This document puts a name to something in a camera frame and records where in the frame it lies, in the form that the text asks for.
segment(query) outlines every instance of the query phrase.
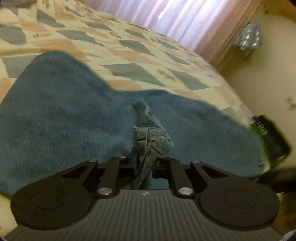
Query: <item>denim fabric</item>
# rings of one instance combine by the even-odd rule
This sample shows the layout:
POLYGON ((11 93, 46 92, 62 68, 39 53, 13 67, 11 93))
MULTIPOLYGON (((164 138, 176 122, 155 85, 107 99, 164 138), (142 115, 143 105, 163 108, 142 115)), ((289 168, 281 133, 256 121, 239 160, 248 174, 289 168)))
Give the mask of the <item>denim fabric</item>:
POLYGON ((170 136, 143 99, 136 101, 134 107, 141 116, 141 127, 134 127, 133 142, 138 152, 138 169, 140 173, 133 180, 132 188, 138 189, 148 175, 156 158, 165 155, 174 145, 170 136))
MULTIPOLYGON (((162 131, 160 138, 168 138, 165 130, 174 143, 165 156, 183 164, 200 160, 243 177, 263 170, 257 136, 213 106, 162 90, 115 91, 84 64, 52 51, 27 66, 0 105, 0 192, 13 195, 89 159, 127 155, 142 123, 162 131), (139 99, 159 122, 139 116, 133 105, 139 99)), ((168 187, 149 175, 140 188, 168 187)))

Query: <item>mattress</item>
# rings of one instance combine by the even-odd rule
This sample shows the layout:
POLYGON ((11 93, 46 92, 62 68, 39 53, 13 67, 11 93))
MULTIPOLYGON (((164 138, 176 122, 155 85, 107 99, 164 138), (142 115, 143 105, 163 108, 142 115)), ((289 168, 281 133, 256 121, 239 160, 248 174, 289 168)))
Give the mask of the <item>mattress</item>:
MULTIPOLYGON (((37 0, 0 9, 0 101, 38 55, 62 50, 82 61, 110 87, 162 89, 206 101, 248 126, 251 113, 202 57, 172 39, 75 0, 37 0)), ((16 223, 0 197, 0 235, 16 223)))

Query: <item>sheer curtain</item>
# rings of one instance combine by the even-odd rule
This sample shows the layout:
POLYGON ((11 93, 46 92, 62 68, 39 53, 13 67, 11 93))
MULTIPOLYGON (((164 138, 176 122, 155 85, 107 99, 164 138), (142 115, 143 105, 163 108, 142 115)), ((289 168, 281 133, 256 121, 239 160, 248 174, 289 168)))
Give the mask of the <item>sheer curtain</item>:
POLYGON ((261 0, 81 0, 171 37, 217 64, 261 0))

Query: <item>ribbed gray surface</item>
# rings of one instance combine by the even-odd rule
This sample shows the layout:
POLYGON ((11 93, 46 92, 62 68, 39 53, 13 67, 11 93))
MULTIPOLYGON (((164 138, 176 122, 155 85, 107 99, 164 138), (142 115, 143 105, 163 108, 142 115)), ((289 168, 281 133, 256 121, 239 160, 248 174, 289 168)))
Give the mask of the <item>ribbed gray surface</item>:
POLYGON ((170 190, 121 190, 112 199, 98 200, 78 223, 53 231, 18 227, 7 241, 99 241, 99 240, 202 240, 278 241, 271 227, 234 231, 205 218, 195 203, 172 195, 170 190))

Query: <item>curtain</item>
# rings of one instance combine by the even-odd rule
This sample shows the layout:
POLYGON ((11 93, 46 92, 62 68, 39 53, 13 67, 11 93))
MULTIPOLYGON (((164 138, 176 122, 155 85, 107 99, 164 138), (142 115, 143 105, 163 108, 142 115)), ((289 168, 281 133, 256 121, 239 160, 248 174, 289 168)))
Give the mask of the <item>curtain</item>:
POLYGON ((216 65, 261 0, 81 0, 171 37, 216 65))

